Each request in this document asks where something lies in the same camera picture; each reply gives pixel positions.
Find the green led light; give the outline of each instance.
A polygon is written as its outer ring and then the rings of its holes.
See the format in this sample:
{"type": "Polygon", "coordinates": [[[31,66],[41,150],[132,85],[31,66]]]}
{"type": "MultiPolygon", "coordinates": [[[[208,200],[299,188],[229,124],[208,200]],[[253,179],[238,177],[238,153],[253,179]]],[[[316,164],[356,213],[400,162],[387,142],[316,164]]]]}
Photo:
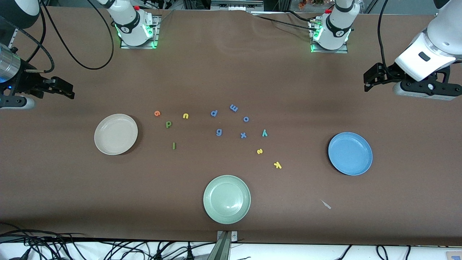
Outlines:
{"type": "Polygon", "coordinates": [[[316,30],[315,34],[313,35],[313,39],[316,41],[319,41],[319,38],[321,38],[321,33],[322,33],[322,26],[319,27],[318,30],[316,30]]]}
{"type": "Polygon", "coordinates": [[[348,41],[348,37],[350,37],[350,32],[351,32],[351,29],[348,30],[348,32],[346,33],[345,42],[348,41]]]}
{"type": "Polygon", "coordinates": [[[147,26],[143,26],[143,30],[145,30],[146,36],[150,38],[152,36],[152,31],[148,32],[146,28],[147,28],[147,26]]]}
{"type": "Polygon", "coordinates": [[[120,32],[119,32],[119,28],[117,28],[117,26],[115,27],[115,30],[117,31],[117,35],[119,36],[119,38],[122,38],[122,36],[120,35],[120,32]]]}

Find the white floor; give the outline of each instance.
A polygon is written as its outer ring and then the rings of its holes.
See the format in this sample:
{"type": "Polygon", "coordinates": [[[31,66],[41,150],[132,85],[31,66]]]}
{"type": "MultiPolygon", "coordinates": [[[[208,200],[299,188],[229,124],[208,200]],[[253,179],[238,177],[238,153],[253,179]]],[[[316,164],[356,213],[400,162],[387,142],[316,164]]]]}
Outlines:
{"type": "MultiPolygon", "coordinates": [[[[111,245],[101,244],[98,242],[79,242],[76,243],[79,250],[87,260],[103,260],[106,254],[111,250],[111,245]]],[[[129,246],[134,247],[138,242],[132,243],[129,246]]],[[[149,248],[151,255],[155,254],[157,250],[157,242],[150,242],[149,248]]],[[[200,245],[202,242],[194,242],[191,245],[200,245]]],[[[176,242],[169,246],[164,253],[164,257],[169,253],[177,250],[180,247],[186,246],[185,242],[176,242]]],[[[70,254],[75,260],[83,260],[78,254],[72,244],[68,244],[70,254]]],[[[213,245],[203,246],[193,249],[195,256],[200,256],[210,253],[213,245]]],[[[281,245],[281,244],[233,244],[231,249],[230,260],[336,260],[345,251],[347,246],[339,245],[281,245]]],[[[407,247],[386,246],[389,260],[404,260],[407,252],[407,247]]],[[[0,260],[9,260],[11,258],[20,257],[25,251],[22,243],[6,243],[0,244],[0,260]]],[[[146,245],[139,247],[139,249],[148,252],[146,245]]],[[[128,249],[123,249],[117,252],[112,259],[118,260],[124,252],[128,249]]],[[[439,248],[439,247],[412,247],[408,260],[447,260],[446,252],[460,251],[462,248],[439,248]]],[[[43,254],[49,259],[51,255],[43,249],[43,254]]],[[[172,256],[168,256],[165,260],[170,260],[172,256]]],[[[128,254],[124,260],[141,260],[143,254],[128,254]]],[[[36,252],[31,252],[29,260],[40,260],[36,252]]],[[[375,246],[353,246],[346,254],[344,260],[381,260],[377,253],[375,246]]]]}

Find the plate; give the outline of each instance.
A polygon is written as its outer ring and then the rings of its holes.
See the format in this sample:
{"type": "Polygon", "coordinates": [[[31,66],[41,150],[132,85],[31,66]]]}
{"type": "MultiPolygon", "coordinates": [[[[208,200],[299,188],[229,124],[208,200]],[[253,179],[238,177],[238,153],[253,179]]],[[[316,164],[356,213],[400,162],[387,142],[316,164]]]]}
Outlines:
{"type": "Polygon", "coordinates": [[[330,140],[329,159],[333,166],[346,175],[360,175],[372,165],[372,149],[358,134],[344,132],[330,140]]]}
{"type": "Polygon", "coordinates": [[[218,223],[236,223],[249,211],[249,188],[233,175],[214,178],[205,188],[204,208],[210,218],[218,223]]]}
{"type": "Polygon", "coordinates": [[[114,114],[103,119],[95,130],[95,145],[107,155],[123,154],[138,137],[135,120],[124,114],[114,114]]]}

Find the white plate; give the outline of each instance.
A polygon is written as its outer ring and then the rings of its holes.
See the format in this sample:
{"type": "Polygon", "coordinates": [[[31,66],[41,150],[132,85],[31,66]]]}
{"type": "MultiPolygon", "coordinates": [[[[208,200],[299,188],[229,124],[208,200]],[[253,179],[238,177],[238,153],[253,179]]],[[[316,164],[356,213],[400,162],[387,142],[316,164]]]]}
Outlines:
{"type": "Polygon", "coordinates": [[[103,119],[95,130],[95,145],[107,155],[123,154],[138,137],[138,127],[133,118],[114,114],[103,119]]]}

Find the blue plate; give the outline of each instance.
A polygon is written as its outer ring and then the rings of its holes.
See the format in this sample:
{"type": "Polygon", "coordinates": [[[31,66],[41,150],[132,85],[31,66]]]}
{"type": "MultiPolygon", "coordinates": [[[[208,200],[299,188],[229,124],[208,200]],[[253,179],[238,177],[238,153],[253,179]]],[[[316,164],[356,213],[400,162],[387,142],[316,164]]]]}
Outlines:
{"type": "Polygon", "coordinates": [[[370,145],[355,133],[343,132],[334,136],[328,153],[334,167],[346,175],[363,174],[372,164],[370,145]]]}

